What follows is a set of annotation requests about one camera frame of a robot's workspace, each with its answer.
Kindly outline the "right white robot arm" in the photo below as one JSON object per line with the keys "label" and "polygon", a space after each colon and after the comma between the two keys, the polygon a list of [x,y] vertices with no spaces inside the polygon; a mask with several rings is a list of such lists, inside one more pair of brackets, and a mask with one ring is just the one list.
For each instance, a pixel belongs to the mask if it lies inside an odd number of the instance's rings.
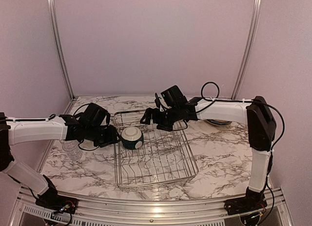
{"label": "right white robot arm", "polygon": [[228,100],[203,95],[187,99],[177,85],[161,93],[164,102],[155,97],[154,108],[145,110],[140,123],[155,124],[158,130],[171,132],[177,122],[230,122],[245,127],[252,149],[249,185],[242,198],[242,207],[252,210],[263,198],[273,159],[276,121],[271,106],[262,96],[250,100]]}

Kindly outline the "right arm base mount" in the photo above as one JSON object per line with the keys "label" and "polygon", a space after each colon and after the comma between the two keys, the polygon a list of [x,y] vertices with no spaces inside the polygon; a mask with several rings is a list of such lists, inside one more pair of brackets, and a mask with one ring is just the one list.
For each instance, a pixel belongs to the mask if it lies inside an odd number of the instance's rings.
{"label": "right arm base mount", "polygon": [[246,213],[258,209],[264,209],[267,207],[266,199],[262,199],[259,202],[249,199],[247,197],[240,197],[229,199],[224,202],[224,209],[228,215],[236,215]]}

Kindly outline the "dark blue white bowl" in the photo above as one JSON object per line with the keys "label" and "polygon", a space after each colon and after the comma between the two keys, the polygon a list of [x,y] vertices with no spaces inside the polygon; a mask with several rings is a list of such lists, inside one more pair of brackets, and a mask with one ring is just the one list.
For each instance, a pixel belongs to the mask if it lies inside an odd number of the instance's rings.
{"label": "dark blue white bowl", "polygon": [[121,142],[128,150],[139,149],[144,143],[144,136],[138,127],[126,127],[121,132]]}

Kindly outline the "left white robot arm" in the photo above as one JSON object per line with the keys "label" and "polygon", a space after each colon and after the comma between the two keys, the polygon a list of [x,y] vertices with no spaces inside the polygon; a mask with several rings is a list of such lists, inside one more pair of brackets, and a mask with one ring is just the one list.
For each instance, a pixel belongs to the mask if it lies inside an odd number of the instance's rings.
{"label": "left white robot arm", "polygon": [[0,170],[24,184],[37,194],[36,203],[57,209],[62,197],[52,181],[17,161],[11,145],[41,140],[92,141],[94,146],[106,147],[120,141],[117,129],[110,124],[109,112],[95,103],[86,105],[83,112],[73,115],[51,115],[47,118],[14,118],[0,114]]}

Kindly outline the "blue polka dot plate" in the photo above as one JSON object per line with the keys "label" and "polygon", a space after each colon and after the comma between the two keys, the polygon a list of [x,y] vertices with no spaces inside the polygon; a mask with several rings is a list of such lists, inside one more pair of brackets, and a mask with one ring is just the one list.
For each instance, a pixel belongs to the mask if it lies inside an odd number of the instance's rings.
{"label": "blue polka dot plate", "polygon": [[213,120],[213,119],[207,119],[207,122],[214,126],[228,126],[232,123],[232,121]]}

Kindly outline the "clear drinking glass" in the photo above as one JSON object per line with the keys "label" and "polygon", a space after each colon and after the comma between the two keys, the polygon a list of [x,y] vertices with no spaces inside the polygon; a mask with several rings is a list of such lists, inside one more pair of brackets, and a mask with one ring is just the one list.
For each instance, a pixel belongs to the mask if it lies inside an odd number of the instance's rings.
{"label": "clear drinking glass", "polygon": [[60,143],[63,150],[66,152],[76,152],[79,150],[78,141],[76,140],[72,141],[61,140]]}
{"label": "clear drinking glass", "polygon": [[77,161],[82,158],[82,150],[80,150],[79,148],[71,150],[71,151],[65,151],[65,152],[67,156],[69,157],[69,159],[72,161]]}

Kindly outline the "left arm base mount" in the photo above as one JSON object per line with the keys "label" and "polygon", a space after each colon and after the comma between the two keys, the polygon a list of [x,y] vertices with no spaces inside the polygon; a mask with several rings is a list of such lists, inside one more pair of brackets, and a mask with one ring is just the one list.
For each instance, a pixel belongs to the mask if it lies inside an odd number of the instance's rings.
{"label": "left arm base mount", "polygon": [[36,200],[36,205],[56,211],[57,213],[66,212],[75,214],[78,206],[78,199],[58,195],[56,198],[50,200],[39,198]]}

